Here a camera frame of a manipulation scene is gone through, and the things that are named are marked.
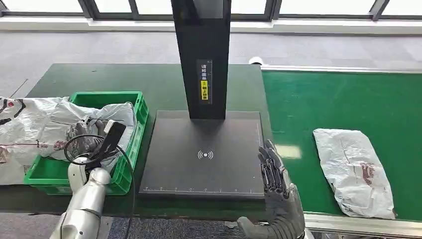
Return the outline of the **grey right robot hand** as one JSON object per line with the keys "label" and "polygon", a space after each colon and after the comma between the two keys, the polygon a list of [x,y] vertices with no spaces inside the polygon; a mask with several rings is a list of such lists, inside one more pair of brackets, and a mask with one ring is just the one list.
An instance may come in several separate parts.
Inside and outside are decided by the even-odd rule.
{"label": "grey right robot hand", "polygon": [[258,149],[268,225],[254,224],[239,217],[237,224],[249,239],[303,239],[306,224],[297,186],[275,144],[267,139]]}

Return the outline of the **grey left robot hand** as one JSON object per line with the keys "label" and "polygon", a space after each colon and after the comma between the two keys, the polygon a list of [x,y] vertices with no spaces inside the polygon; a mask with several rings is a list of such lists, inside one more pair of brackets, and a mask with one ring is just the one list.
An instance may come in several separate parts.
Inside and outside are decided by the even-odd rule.
{"label": "grey left robot hand", "polygon": [[[72,124],[66,132],[66,140],[83,134],[94,134],[105,137],[105,124],[100,119],[83,119]],[[92,153],[101,143],[102,139],[91,136],[84,136],[72,140],[66,147],[67,152],[76,157],[83,153]]]}

